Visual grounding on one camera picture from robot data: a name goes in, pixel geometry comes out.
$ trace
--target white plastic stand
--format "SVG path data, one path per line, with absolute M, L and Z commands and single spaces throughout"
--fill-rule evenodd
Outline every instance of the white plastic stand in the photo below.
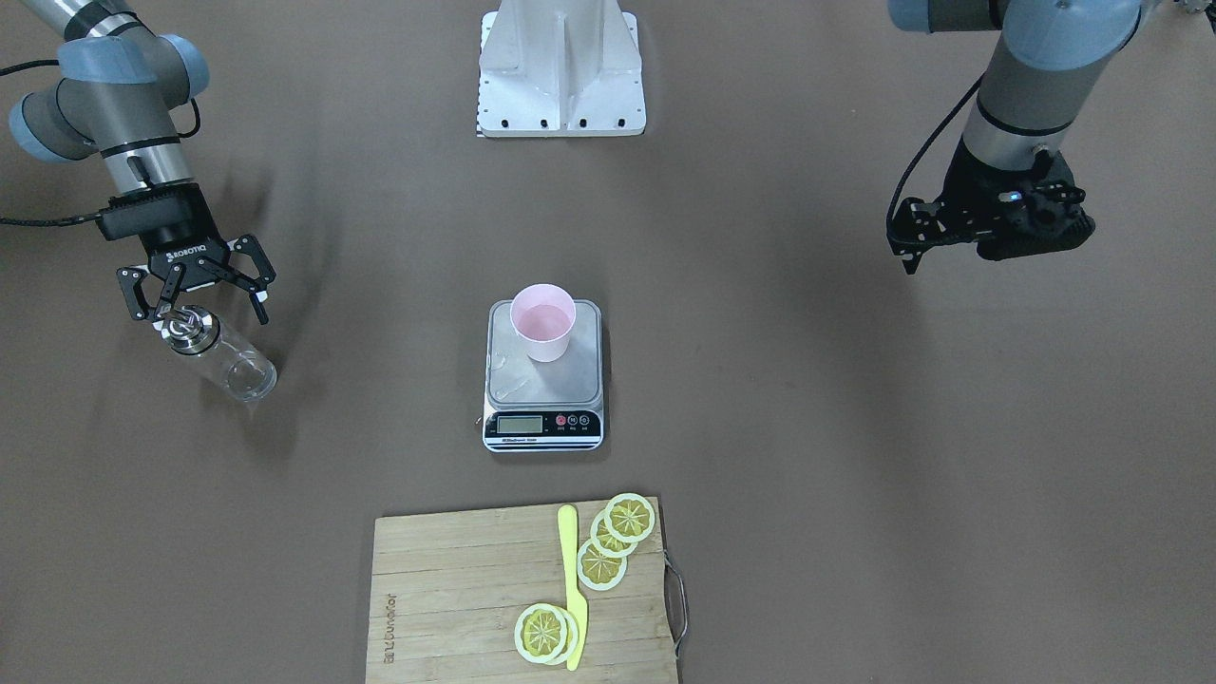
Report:
M 482 19 L 478 134 L 638 135 L 637 18 L 617 0 L 502 0 Z

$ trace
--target cutting board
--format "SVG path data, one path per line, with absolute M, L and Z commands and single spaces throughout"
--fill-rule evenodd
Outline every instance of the cutting board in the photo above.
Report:
M 659 511 L 657 498 L 649 498 Z M 574 504 L 579 544 L 607 505 Z M 516 652 L 514 626 L 531 604 L 565 605 L 561 504 L 382 517 L 376 521 L 367 684 L 677 684 L 664 599 L 662 518 L 629 556 L 620 584 L 587 598 L 579 669 Z

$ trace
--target pink cup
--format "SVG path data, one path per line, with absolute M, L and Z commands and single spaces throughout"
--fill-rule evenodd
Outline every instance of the pink cup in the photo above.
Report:
M 511 301 L 511 325 L 536 361 L 557 360 L 570 344 L 574 299 L 556 285 L 529 285 Z

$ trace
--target blue joint cap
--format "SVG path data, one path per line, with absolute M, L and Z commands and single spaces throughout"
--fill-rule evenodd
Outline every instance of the blue joint cap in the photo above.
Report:
M 181 63 L 186 65 L 186 77 L 190 79 L 190 96 L 197 97 L 199 92 L 207 90 L 212 83 L 212 69 L 207 68 L 207 60 L 203 54 L 195 47 L 195 44 L 180 35 L 162 35 L 181 57 Z
M 886 0 L 886 12 L 900 30 L 933 33 L 929 28 L 929 0 Z
M 9 130 L 12 131 L 12 136 L 17 140 L 17 145 L 21 145 L 21 148 L 29 152 L 35 159 L 50 162 L 52 164 L 69 163 L 72 159 L 51 152 L 51 150 L 46 145 L 43 145 L 43 141 L 34 135 L 34 131 L 29 130 L 29 124 L 26 123 L 26 113 L 22 111 L 26 106 L 26 97 L 22 97 L 21 101 L 9 111 Z
M 81 38 L 60 45 L 60 71 L 64 78 L 88 83 L 156 83 L 143 54 L 118 37 Z
M 1141 0 L 1013 0 L 1004 12 L 1004 44 L 1028 67 L 1079 69 L 1119 50 L 1139 13 Z

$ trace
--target lemon slice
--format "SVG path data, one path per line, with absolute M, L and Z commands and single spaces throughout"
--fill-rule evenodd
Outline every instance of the lemon slice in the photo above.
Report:
M 533 604 L 516 621 L 516 650 L 528 662 L 545 663 L 565 650 L 569 624 L 564 610 Z
M 561 607 L 557 610 L 562 611 L 562 613 L 565 616 L 565 628 L 567 628 L 565 649 L 562 650 L 562 655 L 546 662 L 545 665 L 562 665 L 563 662 L 570 660 L 570 656 L 574 654 L 575 646 L 579 645 L 579 623 L 575 622 L 574 616 L 570 615 L 570 611 Z
M 579 562 L 575 566 L 575 571 L 587 589 L 607 592 L 620 584 L 620 579 L 625 577 L 625 568 L 627 566 L 627 557 L 608 557 L 601 554 L 599 549 L 591 545 L 591 539 L 587 539 L 582 543 L 582 548 L 579 549 Z
M 604 517 L 607 517 L 607 515 L 608 509 L 604 509 L 596 514 L 595 520 L 591 521 L 591 545 L 609 559 L 623 559 L 629 554 L 632 554 L 634 549 L 637 548 L 637 544 L 626 544 L 613 537 L 612 533 L 608 532 L 608 526 L 604 525 Z
M 640 494 L 617 494 L 604 506 L 604 527 L 626 544 L 636 544 L 654 529 L 654 506 Z

